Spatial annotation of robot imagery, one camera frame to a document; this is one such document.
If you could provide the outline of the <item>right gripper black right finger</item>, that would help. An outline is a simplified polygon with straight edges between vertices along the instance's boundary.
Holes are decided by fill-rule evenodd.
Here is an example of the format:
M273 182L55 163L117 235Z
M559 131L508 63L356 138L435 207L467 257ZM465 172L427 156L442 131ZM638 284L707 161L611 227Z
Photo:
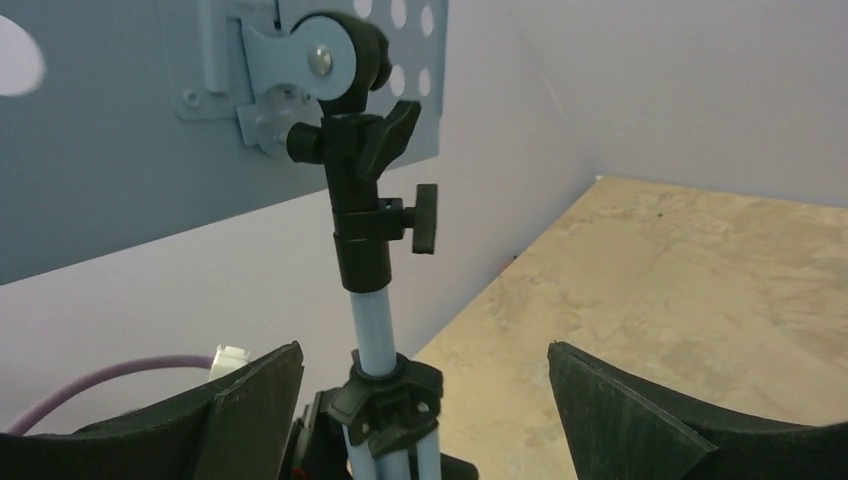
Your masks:
M621 370L569 343L549 380L580 479L844 479L847 425L744 414Z

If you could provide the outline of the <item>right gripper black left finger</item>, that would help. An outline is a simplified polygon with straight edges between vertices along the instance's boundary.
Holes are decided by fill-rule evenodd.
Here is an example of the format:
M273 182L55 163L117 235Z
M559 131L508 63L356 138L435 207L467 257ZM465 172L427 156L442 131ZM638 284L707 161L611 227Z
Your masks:
M298 343L73 434L1 437L4 479L276 479L303 375Z

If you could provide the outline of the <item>light blue music stand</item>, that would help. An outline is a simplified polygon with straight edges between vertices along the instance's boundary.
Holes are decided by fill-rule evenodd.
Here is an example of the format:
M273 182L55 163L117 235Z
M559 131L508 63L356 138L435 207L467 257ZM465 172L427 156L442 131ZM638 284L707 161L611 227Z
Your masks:
M379 194L435 157L444 1L5 1L45 72L1 103L9 284L327 188L358 346L346 383L294 414L276 479L475 479L443 454L443 377L394 345L389 245L435 247L438 188ZM132 360L2 435L73 434L259 359Z

